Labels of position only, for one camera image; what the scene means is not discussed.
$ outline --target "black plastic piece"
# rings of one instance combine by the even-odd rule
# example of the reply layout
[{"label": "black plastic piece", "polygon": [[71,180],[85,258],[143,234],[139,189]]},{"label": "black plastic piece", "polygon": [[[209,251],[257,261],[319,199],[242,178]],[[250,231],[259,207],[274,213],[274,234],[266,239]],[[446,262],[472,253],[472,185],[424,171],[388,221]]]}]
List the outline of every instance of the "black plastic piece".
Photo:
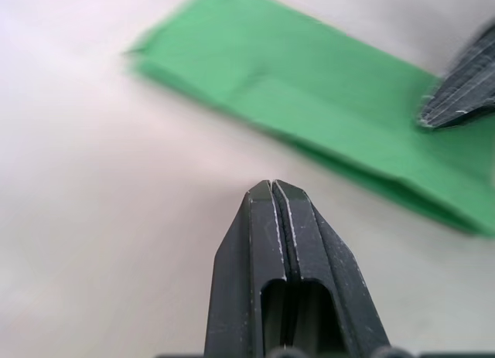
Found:
[{"label": "black plastic piece", "polygon": [[388,339],[349,248],[304,191],[258,183],[218,249],[205,356],[369,357]]},{"label": "black plastic piece", "polygon": [[495,23],[459,56],[427,97],[419,115],[425,128],[448,128],[495,111]]}]

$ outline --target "white surface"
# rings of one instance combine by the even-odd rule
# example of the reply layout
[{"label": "white surface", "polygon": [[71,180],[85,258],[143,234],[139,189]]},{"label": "white surface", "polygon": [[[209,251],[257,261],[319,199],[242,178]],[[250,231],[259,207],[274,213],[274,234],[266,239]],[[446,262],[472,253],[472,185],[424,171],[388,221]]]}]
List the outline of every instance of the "white surface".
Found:
[{"label": "white surface", "polygon": [[[495,242],[364,192],[133,77],[121,53],[183,0],[0,0],[0,356],[203,348],[213,256],[261,179],[349,244],[391,341],[495,350]],[[495,0],[282,0],[443,70]]]}]

